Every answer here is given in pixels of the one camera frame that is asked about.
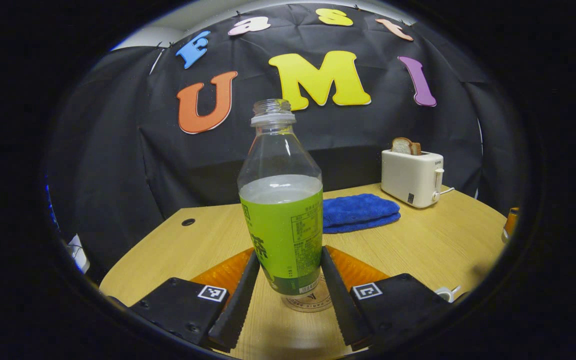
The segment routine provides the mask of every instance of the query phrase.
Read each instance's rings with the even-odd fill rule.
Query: white wall
[[[186,36],[198,32],[214,23],[265,7],[282,4],[324,3],[354,7],[402,20],[411,25],[416,22],[411,16],[380,0],[197,0],[149,23],[126,38],[113,50],[130,46],[168,46]]]

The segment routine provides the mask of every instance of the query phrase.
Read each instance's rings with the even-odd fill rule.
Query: plastic bottle
[[[290,103],[254,104],[256,137],[237,178],[250,239],[270,286],[286,298],[308,296],[322,257],[322,171],[302,147]]]

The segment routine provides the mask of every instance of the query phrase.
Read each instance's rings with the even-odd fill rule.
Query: wooden table
[[[506,218],[486,204],[453,190],[417,209],[371,184],[324,193],[324,199],[375,194],[401,207],[391,224],[342,234],[324,234],[330,245],[395,276],[407,272],[432,290],[474,289],[502,251]],[[195,219],[182,226],[185,219]],[[189,280],[251,248],[240,204],[180,209],[133,249],[103,279],[100,290],[127,306],[171,277]],[[237,347],[243,359],[330,359],[351,353],[334,309],[297,312],[286,307],[259,271]]]

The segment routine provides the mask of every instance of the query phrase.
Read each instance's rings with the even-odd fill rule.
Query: bottle neck
[[[291,123],[269,123],[267,125],[256,126],[255,129],[256,136],[294,134]]]

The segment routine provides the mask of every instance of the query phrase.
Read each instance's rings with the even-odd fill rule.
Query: blue letter
[[[208,34],[210,34],[210,31],[202,31],[201,34],[195,36],[194,39],[190,40],[176,52],[175,55],[181,55],[185,60],[184,69],[190,68],[192,64],[206,53],[206,48],[201,47],[208,45],[208,40],[204,38],[208,36]]]

